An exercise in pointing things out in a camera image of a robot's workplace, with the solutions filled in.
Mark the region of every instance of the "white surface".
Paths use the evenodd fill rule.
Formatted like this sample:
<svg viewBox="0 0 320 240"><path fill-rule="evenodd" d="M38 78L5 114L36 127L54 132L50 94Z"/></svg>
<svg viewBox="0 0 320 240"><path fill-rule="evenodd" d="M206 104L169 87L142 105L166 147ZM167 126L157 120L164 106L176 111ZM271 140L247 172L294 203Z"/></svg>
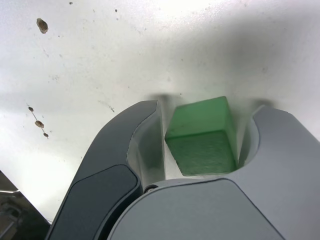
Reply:
<svg viewBox="0 0 320 240"><path fill-rule="evenodd" d="M227 96L239 139L267 102L320 139L319 1L71 1L0 8L0 169L49 221L97 132L141 100Z"/></svg>

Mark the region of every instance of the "green block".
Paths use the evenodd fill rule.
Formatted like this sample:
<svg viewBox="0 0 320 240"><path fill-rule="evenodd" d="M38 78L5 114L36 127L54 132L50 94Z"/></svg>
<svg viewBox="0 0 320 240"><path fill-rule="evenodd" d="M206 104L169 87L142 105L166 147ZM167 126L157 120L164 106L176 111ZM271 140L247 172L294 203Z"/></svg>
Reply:
<svg viewBox="0 0 320 240"><path fill-rule="evenodd" d="M165 141L184 176L237 168L237 138L225 96L175 109Z"/></svg>

